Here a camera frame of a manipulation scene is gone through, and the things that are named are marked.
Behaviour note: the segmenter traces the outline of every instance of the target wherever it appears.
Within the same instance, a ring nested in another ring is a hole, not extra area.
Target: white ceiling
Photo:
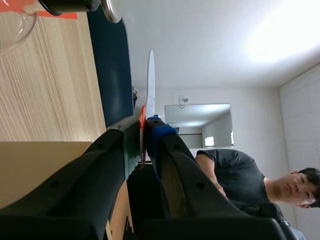
[[[319,0],[122,0],[132,80],[157,89],[279,87],[320,62]]]
[[[230,113],[230,104],[166,105],[165,122],[173,128],[202,128]]]

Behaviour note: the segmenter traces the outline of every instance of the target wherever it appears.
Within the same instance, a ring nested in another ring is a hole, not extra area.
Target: mirror
[[[166,105],[165,122],[189,149],[233,147],[230,109],[230,104]]]

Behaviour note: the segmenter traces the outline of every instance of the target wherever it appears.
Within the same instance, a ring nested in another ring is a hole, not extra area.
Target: black hair
[[[305,174],[309,182],[317,187],[314,193],[315,202],[310,204],[310,207],[320,208],[320,170],[308,167],[299,171],[299,173]]]

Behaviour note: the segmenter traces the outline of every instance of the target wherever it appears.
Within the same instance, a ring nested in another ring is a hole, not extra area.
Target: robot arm
[[[82,156],[0,210],[0,239],[102,240],[117,193],[140,159],[139,139],[134,116],[111,127]],[[170,218],[146,221],[141,240],[296,239],[276,220],[250,216],[227,201],[160,118],[147,120],[144,141]]]

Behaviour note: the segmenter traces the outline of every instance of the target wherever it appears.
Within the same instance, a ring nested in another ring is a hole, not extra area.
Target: window
[[[234,144],[234,131],[231,131],[231,144]]]
[[[206,137],[204,139],[204,144],[206,147],[213,147],[215,145],[215,138],[213,136]]]

